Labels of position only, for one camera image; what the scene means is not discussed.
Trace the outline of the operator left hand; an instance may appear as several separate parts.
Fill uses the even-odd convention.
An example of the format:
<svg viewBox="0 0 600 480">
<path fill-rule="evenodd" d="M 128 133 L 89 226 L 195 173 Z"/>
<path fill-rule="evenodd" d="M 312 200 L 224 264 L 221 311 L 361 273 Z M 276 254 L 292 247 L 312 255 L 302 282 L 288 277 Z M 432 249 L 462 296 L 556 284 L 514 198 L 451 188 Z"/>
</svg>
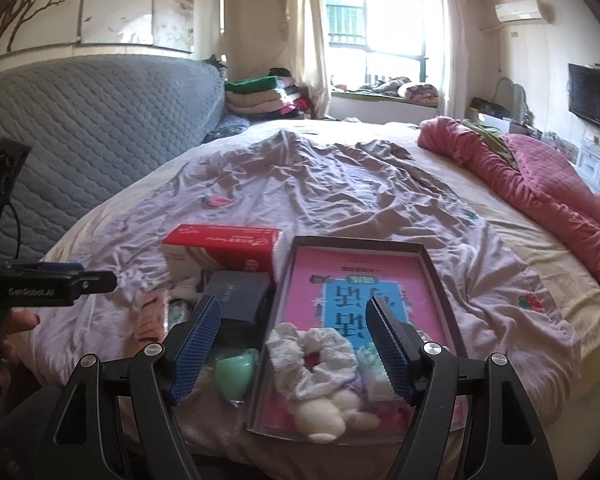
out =
<svg viewBox="0 0 600 480">
<path fill-rule="evenodd" d="M 20 363 L 20 354 L 9 337 L 30 332 L 40 324 L 40 317 L 26 309 L 12 309 L 0 324 L 0 387 L 10 383 L 10 369 Z"/>
</svg>

